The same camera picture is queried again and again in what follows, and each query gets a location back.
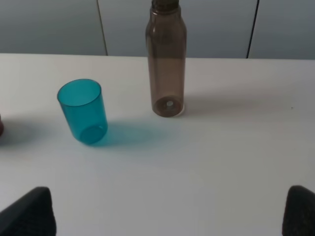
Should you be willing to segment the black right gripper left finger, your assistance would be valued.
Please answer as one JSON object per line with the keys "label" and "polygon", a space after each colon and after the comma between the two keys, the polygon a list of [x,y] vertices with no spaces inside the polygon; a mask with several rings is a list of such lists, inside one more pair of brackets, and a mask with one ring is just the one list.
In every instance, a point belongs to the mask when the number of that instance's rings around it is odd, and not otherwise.
{"label": "black right gripper left finger", "polygon": [[57,224],[48,187],[36,187],[0,212],[2,236],[55,236]]}

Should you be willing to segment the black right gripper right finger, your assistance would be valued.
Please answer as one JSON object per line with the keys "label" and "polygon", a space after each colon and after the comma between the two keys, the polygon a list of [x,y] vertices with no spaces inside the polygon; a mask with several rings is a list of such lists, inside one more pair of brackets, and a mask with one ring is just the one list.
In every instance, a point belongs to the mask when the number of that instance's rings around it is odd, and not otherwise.
{"label": "black right gripper right finger", "polygon": [[315,194],[309,189],[290,187],[283,215],[283,236],[313,236],[315,234]]}

